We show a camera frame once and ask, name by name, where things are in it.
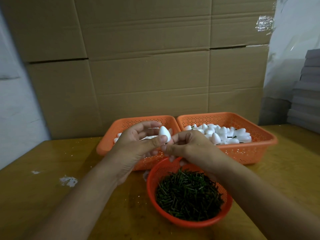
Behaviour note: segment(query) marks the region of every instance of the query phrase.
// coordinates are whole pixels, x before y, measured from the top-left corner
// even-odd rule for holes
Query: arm
[[[184,157],[218,181],[256,224],[267,239],[317,239],[319,218],[264,182],[251,170],[234,161],[198,131],[183,131],[162,150]]]
[[[113,190],[123,183],[134,165],[156,155],[156,148],[167,141],[157,135],[161,123],[146,121],[125,130],[111,151],[63,199],[58,208],[33,236],[34,240],[87,239]]]

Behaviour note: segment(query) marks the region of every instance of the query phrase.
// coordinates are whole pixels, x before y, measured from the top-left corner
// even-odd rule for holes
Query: white wall
[[[0,13],[0,169],[49,139],[28,75]]]
[[[264,82],[260,124],[286,122],[292,88],[307,50],[320,48],[320,0],[278,0]]]

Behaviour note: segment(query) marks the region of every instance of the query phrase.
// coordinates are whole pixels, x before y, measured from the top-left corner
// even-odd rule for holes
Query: perforated basket
[[[135,125],[142,121],[159,121],[167,129],[172,129],[173,134],[180,132],[180,128],[174,117],[169,115],[159,115],[159,116],[146,116],[146,117],[134,117],[134,118],[124,118],[113,122],[106,134],[103,136],[102,140],[97,146],[97,153],[104,156],[113,147],[113,139],[117,137],[118,133],[122,133],[124,130],[128,129],[132,125]],[[148,170],[151,169],[155,164],[157,164],[162,158],[164,158],[163,153],[159,149],[159,153],[156,156],[146,157],[141,159],[134,170]]]
[[[261,160],[266,149],[270,145],[278,143],[277,138],[270,132],[262,129],[254,123],[246,120],[236,113],[200,113],[182,115],[177,118],[182,131],[187,125],[215,124],[236,129],[245,128],[252,137],[250,143],[218,145],[218,148],[241,164],[254,164]]]
[[[157,204],[156,198],[155,198],[155,192],[159,185],[159,181],[164,177],[169,175],[169,172],[176,173],[178,169],[180,168],[179,161],[181,158],[177,158],[173,162],[170,162],[168,158],[163,159],[160,161],[157,165],[153,167],[153,169],[150,171],[150,174],[148,176],[147,182],[146,182],[146,189],[149,195],[149,198],[155,207],[155,209],[165,218],[167,218],[170,222],[181,226],[181,227],[187,227],[187,228],[201,228],[201,227],[207,227],[210,225],[213,225],[220,221],[222,218],[226,216],[226,214],[229,212],[231,205],[232,205],[232,197],[228,192],[222,187],[220,184],[217,183],[218,191],[222,194],[221,198],[223,199],[224,203],[221,206],[221,211],[219,214],[211,218],[209,220],[205,221],[186,221],[181,220],[179,218],[176,218],[169,213],[162,210],[162,208]],[[190,171],[200,171],[203,172],[198,166],[193,164],[187,164],[182,167],[182,169],[189,169]]]

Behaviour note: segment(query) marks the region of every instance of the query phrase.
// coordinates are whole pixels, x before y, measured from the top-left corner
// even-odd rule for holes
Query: wooden table
[[[249,168],[320,215],[320,135],[293,125],[264,128],[279,144]],[[30,235],[72,189],[59,179],[66,175],[79,180],[101,160],[95,153],[100,139],[44,141],[2,169],[0,239]],[[142,174],[131,173],[114,191],[89,239],[265,239],[235,202],[214,226],[185,229],[171,224],[151,205]]]

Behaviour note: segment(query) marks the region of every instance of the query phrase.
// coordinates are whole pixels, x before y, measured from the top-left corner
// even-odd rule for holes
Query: pile of green stems
[[[182,170],[170,173],[155,191],[158,205],[167,213],[186,221],[205,221],[214,218],[224,201],[216,182],[204,173]]]

